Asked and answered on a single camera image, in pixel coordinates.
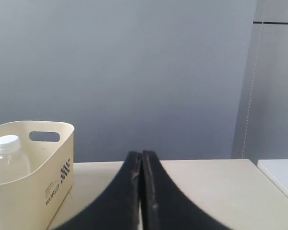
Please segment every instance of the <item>white tabletop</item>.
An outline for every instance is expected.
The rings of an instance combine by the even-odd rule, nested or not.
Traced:
[[[288,197],[288,159],[259,160],[258,168]]]
[[[91,203],[122,162],[76,163],[71,194],[51,228]],[[249,160],[163,161],[181,190],[209,215],[234,230],[288,230],[288,199]]]

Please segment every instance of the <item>gray wall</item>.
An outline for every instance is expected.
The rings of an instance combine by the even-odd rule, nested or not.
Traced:
[[[0,0],[0,124],[75,126],[76,161],[229,158],[255,0]]]
[[[288,23],[288,0],[268,0],[264,10],[266,2],[258,0],[255,21]],[[234,157],[242,157],[244,142],[244,157],[253,161],[288,158],[288,25],[253,25],[232,149]]]

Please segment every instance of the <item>plastic storage basket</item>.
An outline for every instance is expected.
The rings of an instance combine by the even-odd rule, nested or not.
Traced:
[[[0,125],[0,137],[18,135],[32,173],[0,184],[0,230],[45,230],[72,186],[74,127],[63,122],[17,121]],[[53,141],[33,141],[57,133]]]

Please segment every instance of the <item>plastic water bottle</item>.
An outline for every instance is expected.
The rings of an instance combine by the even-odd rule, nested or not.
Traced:
[[[18,136],[0,137],[0,184],[15,181],[31,173],[28,156],[20,147]]]

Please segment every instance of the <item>basket handle hole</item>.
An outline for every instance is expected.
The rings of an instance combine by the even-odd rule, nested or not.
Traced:
[[[31,141],[59,142],[60,135],[56,132],[32,131],[29,133]]]

